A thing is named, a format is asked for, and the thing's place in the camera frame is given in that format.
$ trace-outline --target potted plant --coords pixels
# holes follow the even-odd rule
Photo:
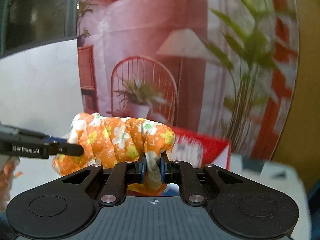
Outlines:
[[[123,87],[124,89],[115,92],[121,98],[120,103],[127,102],[126,109],[130,117],[146,118],[149,111],[153,112],[153,108],[167,104],[160,92],[137,77],[134,77],[133,81],[124,80]]]
[[[90,33],[88,29],[83,28],[82,34],[80,34],[80,24],[82,22],[83,17],[85,16],[86,13],[90,12],[93,13],[93,6],[96,6],[96,3],[92,3],[93,0],[79,0],[77,11],[78,11],[78,47],[84,46],[85,39],[90,36]]]

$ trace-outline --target pink wall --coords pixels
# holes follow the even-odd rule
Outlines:
[[[87,14],[81,29],[87,27],[94,44],[99,109],[110,110],[110,77],[122,59],[143,55],[163,62],[178,83],[179,58],[155,53],[172,30],[191,28],[207,36],[207,0],[94,0],[99,5]],[[183,59],[178,126],[198,129],[202,104],[205,62]]]

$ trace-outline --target orange floral fabric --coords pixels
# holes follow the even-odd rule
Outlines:
[[[84,154],[81,157],[57,155],[52,166],[62,176],[95,163],[105,169],[113,168],[118,162],[137,161],[145,154],[148,168],[145,183],[131,184],[128,190],[158,195],[165,188],[157,162],[162,152],[171,153],[174,133],[164,124],[142,118],[82,113],[73,119],[68,142],[81,145]]]

